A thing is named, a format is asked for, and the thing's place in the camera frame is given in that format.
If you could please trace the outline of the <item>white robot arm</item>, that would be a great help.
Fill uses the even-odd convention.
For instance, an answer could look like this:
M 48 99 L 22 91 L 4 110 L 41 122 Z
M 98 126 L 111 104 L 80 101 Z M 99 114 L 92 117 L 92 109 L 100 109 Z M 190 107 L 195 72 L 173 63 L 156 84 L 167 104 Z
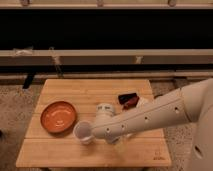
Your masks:
M 178 88 L 116 116 L 98 112 L 92 133 L 109 140 L 187 123 L 196 123 L 197 128 L 186 171 L 213 171 L 213 78 Z

